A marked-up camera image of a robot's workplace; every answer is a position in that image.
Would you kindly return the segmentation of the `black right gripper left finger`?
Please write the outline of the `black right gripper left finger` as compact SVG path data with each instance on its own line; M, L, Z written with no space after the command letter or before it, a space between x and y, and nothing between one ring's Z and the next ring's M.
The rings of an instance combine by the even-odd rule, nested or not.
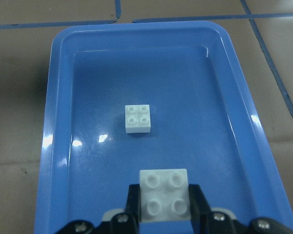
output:
M108 221L94 226L86 220L74 220L60 228L58 234L138 234L141 222L141 189L139 184L129 185L125 210Z

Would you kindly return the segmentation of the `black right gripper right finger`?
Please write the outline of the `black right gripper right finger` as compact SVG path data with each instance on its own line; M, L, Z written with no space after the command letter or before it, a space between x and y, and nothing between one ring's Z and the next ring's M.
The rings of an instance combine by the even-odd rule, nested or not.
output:
M188 186L190 221L195 234L293 234L293 230L268 217L244 225L222 211L213 211L199 185Z

